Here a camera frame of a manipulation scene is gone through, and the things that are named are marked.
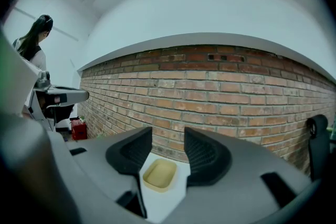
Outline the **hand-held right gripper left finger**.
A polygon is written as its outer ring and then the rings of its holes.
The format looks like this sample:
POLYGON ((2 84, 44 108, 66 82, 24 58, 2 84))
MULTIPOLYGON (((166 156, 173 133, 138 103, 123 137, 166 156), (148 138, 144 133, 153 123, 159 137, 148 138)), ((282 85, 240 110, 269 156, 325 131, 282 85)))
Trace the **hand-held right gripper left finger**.
POLYGON ((106 150, 106 160, 121 175, 132 177, 131 189, 116 201, 128 211, 147 217, 142 192, 140 170, 152 149, 152 128, 134 129, 106 150))

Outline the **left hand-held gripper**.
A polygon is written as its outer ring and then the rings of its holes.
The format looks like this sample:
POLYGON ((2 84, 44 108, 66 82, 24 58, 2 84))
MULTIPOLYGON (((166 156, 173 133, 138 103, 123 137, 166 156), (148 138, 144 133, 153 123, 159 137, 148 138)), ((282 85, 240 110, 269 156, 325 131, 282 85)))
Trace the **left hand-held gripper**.
POLYGON ((70 118, 75 104, 88 98, 86 90, 51 84, 49 72, 41 71, 28 95, 24 112, 47 131, 54 131, 59 122, 70 118))

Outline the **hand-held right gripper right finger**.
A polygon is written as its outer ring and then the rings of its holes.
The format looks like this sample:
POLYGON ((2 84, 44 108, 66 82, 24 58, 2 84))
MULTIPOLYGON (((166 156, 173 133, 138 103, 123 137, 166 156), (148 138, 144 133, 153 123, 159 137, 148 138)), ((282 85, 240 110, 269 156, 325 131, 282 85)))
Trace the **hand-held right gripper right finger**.
POLYGON ((211 186, 221 180, 232 165, 232 154, 222 135, 191 127, 184 129, 184 152, 190 165, 188 187, 211 186))

